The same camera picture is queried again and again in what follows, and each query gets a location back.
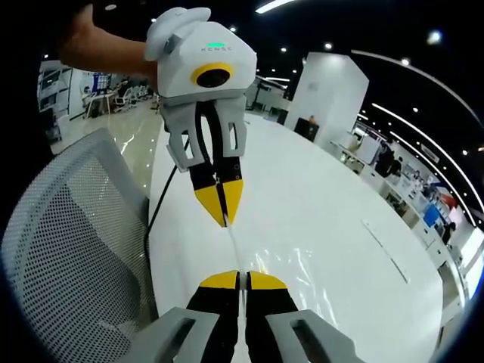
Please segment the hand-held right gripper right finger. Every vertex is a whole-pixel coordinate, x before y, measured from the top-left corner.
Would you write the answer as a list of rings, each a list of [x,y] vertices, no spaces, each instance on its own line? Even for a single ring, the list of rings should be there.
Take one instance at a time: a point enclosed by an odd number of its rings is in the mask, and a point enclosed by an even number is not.
[[[246,344],[252,362],[360,362],[355,344],[310,309],[299,310],[287,286],[247,273]]]

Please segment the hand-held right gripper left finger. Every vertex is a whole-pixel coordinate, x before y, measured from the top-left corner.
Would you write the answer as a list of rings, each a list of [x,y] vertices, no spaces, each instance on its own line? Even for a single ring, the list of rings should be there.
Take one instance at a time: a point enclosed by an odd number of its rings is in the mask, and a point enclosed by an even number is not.
[[[186,308],[174,307],[135,336],[120,362],[230,362],[238,339],[240,272],[202,281]]]

